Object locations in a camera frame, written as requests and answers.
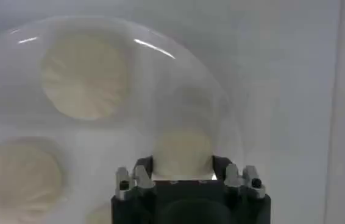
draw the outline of flattened dough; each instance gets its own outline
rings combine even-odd
[[[0,145],[0,224],[40,221],[62,191],[55,159],[30,144]]]
[[[197,129],[177,129],[157,139],[154,174],[162,179],[187,180],[212,173],[212,142]]]
[[[108,117],[128,95],[126,62],[98,35],[74,34],[47,51],[43,89],[63,114],[86,120]]]

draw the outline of black screw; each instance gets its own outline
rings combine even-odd
[[[127,180],[123,180],[121,182],[119,182],[119,189],[121,191],[126,191],[129,189],[129,181]]]
[[[251,186],[253,188],[261,188],[262,187],[262,181],[260,179],[258,179],[258,178],[254,178],[251,181]]]

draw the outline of metal clamp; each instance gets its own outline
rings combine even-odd
[[[229,164],[226,168],[226,179],[224,184],[227,187],[239,188],[244,185],[244,180],[239,176],[239,170],[236,164]]]
[[[134,181],[125,167],[118,168],[116,172],[116,198],[123,201],[133,196]]]
[[[266,188],[263,185],[255,166],[246,166],[243,170],[243,178],[246,186],[249,188],[249,192],[253,197],[257,199],[264,198],[266,196]]]
[[[139,188],[140,192],[152,191],[155,187],[155,182],[151,180],[148,176],[148,173],[143,165],[139,165],[135,167],[134,179],[137,182],[137,187]]]

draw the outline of black mechanism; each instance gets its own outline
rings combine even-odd
[[[271,223],[271,199],[253,166],[240,176],[229,159],[213,156],[217,180],[203,181],[152,181],[152,157],[139,159],[132,177],[120,169],[113,224]]]

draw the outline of dough ball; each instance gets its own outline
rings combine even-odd
[[[112,207],[108,204],[94,210],[87,217],[87,224],[112,224]]]
[[[103,37],[62,38],[42,62],[43,89],[63,114],[86,120],[107,117],[128,95],[126,62]]]
[[[200,130],[180,129],[162,134],[153,158],[154,174],[169,180],[195,179],[213,172],[212,142]]]
[[[0,145],[0,224],[38,222],[62,191],[55,159],[30,144]]]

